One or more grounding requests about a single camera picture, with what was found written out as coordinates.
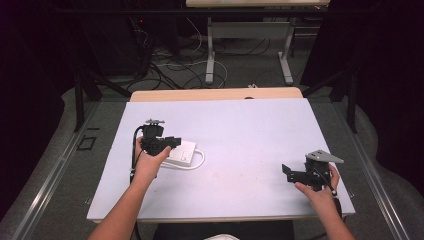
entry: finger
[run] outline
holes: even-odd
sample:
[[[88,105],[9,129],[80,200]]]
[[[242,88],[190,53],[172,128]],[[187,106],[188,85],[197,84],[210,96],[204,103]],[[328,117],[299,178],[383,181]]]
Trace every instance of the finger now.
[[[310,198],[311,194],[312,194],[312,189],[310,189],[309,187],[307,187],[305,184],[300,183],[300,182],[296,182],[294,184],[294,186],[301,191],[303,194],[305,194],[308,198]]]
[[[163,162],[167,157],[169,157],[169,153],[171,152],[171,147],[167,146],[165,149],[162,150],[156,157],[160,159],[161,162]]]
[[[337,185],[339,184],[339,179],[340,179],[340,175],[339,172],[337,171],[337,169],[331,165],[328,164],[328,168],[330,169],[331,172],[331,186],[336,189]]]

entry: metal desk leg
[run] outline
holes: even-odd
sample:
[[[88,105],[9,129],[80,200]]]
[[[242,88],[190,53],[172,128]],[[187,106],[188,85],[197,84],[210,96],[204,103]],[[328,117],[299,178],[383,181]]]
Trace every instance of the metal desk leg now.
[[[206,84],[213,83],[215,52],[213,51],[212,19],[208,18],[208,63],[206,65]]]
[[[287,56],[290,52],[290,44],[293,39],[295,24],[296,24],[296,18],[291,18],[289,28],[287,29],[287,36],[284,39],[283,52],[278,52],[281,69],[283,70],[284,80],[286,81],[287,85],[293,85],[293,78],[290,72],[289,64],[287,62]]]

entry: hand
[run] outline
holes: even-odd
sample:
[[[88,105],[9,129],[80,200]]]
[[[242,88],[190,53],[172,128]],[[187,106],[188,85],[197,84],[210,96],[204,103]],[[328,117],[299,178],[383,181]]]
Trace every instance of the hand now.
[[[334,188],[334,190],[336,190],[340,175],[336,168],[331,164],[328,164],[328,168],[331,172],[331,186]],[[328,186],[325,186],[323,190],[318,192],[313,191],[311,188],[300,182],[295,183],[294,186],[309,198],[312,207],[315,209],[321,219],[327,214],[337,213],[333,195],[331,194],[331,190]]]
[[[153,179],[156,177],[160,164],[169,156],[171,147],[166,147],[162,152],[156,156],[151,156],[141,149],[141,137],[137,138],[135,144],[134,156],[137,165],[135,167],[135,175],[133,183],[144,183],[150,185]]]

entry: white table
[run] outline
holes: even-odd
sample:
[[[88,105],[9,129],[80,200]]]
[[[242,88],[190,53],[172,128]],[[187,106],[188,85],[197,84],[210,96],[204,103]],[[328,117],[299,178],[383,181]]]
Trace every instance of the white table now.
[[[301,7],[325,6],[330,0],[187,0],[188,7],[228,8],[228,7]],[[293,84],[293,78],[287,62],[290,43],[294,34],[296,19],[290,22],[212,22],[208,18],[208,63],[205,82],[213,83],[215,52],[214,38],[278,38],[284,39],[283,51],[278,52],[281,69],[286,84]]]
[[[129,186],[132,135],[149,118],[166,121],[164,136],[196,142],[206,161],[192,171],[162,167],[146,194],[138,221],[316,216],[308,199],[287,182],[281,164],[304,171],[305,154],[318,149],[329,151],[328,147],[307,99],[273,98],[275,92],[270,92],[269,99],[127,103],[87,219],[101,221]],[[355,213],[342,179],[338,192],[343,214]]]

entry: forearm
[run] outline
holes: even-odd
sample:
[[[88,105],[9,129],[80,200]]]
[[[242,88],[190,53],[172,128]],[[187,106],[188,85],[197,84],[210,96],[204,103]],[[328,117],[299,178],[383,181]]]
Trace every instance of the forearm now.
[[[89,239],[130,239],[147,188],[131,184]]]

